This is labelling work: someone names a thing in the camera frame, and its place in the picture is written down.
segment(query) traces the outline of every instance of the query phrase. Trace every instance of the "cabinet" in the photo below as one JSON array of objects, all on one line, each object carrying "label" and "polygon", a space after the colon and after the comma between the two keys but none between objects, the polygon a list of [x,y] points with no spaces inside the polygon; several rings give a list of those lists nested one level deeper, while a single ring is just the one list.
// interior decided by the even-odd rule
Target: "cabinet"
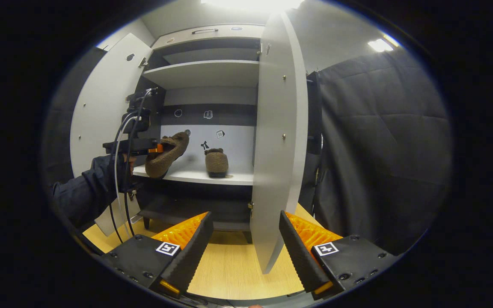
[{"label": "cabinet", "polygon": [[[101,144],[115,138],[111,135],[127,107],[123,99],[139,78],[154,82],[165,90],[158,111],[161,136],[188,129],[190,144],[163,180],[148,178],[144,166],[134,168],[144,183],[137,195],[140,215],[176,224],[211,210],[215,229],[252,233],[261,270],[269,272],[283,245],[279,213],[296,208],[307,141],[305,69],[288,17],[273,14],[265,26],[181,30],[159,37],[151,48],[138,41],[131,34],[119,41],[104,57],[119,65],[101,61],[113,68],[99,64],[82,90],[70,135],[74,173],[88,169],[86,162],[103,154]],[[124,64],[125,54],[132,53],[137,56],[133,64]],[[139,68],[144,57],[148,65]],[[107,76],[116,70],[122,76]],[[116,83],[126,86],[117,89]],[[87,101],[97,107],[84,109]],[[204,116],[206,111],[211,117]],[[94,112],[103,116],[93,117]],[[98,127],[94,119],[108,121]],[[208,177],[201,144],[224,149],[228,177]]]}]

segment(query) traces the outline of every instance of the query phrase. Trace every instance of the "cabinet leg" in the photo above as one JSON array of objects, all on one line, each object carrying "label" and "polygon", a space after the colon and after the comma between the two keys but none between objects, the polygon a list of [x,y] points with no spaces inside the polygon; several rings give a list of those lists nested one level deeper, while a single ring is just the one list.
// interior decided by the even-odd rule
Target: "cabinet leg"
[{"label": "cabinet leg", "polygon": [[149,218],[144,217],[144,229],[149,230]]},{"label": "cabinet leg", "polygon": [[246,242],[252,244],[252,233],[250,231],[243,231],[243,234],[246,238]]}]

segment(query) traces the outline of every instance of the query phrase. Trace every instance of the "black jacket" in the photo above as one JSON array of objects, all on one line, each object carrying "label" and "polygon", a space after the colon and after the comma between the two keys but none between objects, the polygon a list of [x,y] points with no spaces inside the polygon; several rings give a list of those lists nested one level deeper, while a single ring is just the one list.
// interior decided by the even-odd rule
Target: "black jacket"
[{"label": "black jacket", "polygon": [[[114,158],[99,156],[92,160],[90,170],[65,184],[55,183],[51,188],[53,201],[70,222],[79,228],[100,216],[117,197],[113,173]],[[117,160],[117,179],[120,185],[125,163]]]}]

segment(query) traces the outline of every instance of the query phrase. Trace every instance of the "shoe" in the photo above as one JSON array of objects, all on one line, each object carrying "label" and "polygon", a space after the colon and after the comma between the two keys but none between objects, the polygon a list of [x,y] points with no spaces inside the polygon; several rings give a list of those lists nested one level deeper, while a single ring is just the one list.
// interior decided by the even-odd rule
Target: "shoe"
[{"label": "shoe", "polygon": [[227,156],[221,148],[205,150],[205,165],[211,178],[224,178],[229,168]]},{"label": "shoe", "polygon": [[162,179],[170,165],[186,151],[190,137],[183,131],[172,137],[163,136],[159,144],[163,145],[162,153],[150,153],[146,157],[146,173],[149,177]]}]

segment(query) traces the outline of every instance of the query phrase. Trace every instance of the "open cabinet door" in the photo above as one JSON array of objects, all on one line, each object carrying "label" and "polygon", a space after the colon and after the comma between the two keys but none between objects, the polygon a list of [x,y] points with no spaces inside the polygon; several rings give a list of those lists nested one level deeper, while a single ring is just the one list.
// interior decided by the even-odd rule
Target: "open cabinet door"
[{"label": "open cabinet door", "polygon": [[260,43],[258,120],[250,230],[263,273],[282,250],[281,210],[294,213],[307,143],[307,85],[300,44],[285,13],[272,14]]},{"label": "open cabinet door", "polygon": [[[102,143],[115,139],[121,117],[129,107],[125,98],[134,93],[143,71],[139,64],[144,57],[149,59],[152,52],[148,45],[129,33],[102,57],[86,79],[77,98],[70,129],[74,177],[89,170],[94,157],[106,155]],[[131,215],[139,210],[137,204],[129,208]],[[114,232],[108,212],[106,208],[106,212],[96,220],[106,235]],[[121,216],[116,215],[116,224],[121,223]]]}]

